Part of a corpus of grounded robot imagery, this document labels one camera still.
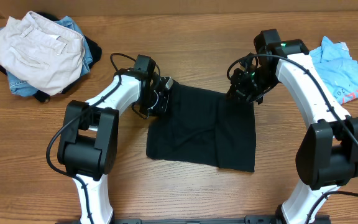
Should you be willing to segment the black t-shirt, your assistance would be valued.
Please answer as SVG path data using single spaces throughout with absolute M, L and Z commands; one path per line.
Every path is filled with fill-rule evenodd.
M 255 149 L 253 105 L 175 82 L 166 114 L 149 126 L 146 155 L 253 172 Z

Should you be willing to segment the light blue printed t-shirt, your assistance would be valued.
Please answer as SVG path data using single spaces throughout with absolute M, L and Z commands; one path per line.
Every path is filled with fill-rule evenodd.
M 318 75 L 340 105 L 358 98 L 358 62 L 351 57 L 346 43 L 334 43 L 324 36 L 310 56 Z

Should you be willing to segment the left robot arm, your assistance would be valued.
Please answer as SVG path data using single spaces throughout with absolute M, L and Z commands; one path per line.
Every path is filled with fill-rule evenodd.
M 167 110 L 173 79 L 162 77 L 156 62 L 138 55 L 134 66 L 116 69 L 112 83 L 87 101 L 71 101 L 58 140 L 57 172 L 73 179 L 80 200 L 78 223 L 114 223 L 109 201 L 108 174 L 117 153 L 119 117 L 127 108 L 142 119 Z

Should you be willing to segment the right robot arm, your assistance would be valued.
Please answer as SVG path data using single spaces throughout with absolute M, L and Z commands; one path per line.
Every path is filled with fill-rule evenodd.
M 261 103 L 282 84 L 293 97 L 306 125 L 296 154 L 299 181 L 273 215 L 248 215 L 246 223 L 329 223 L 319 209 L 358 177 L 358 117 L 352 117 L 330 94 L 300 39 L 282 41 L 277 30 L 254 38 L 255 52 L 227 70 L 230 99 Z

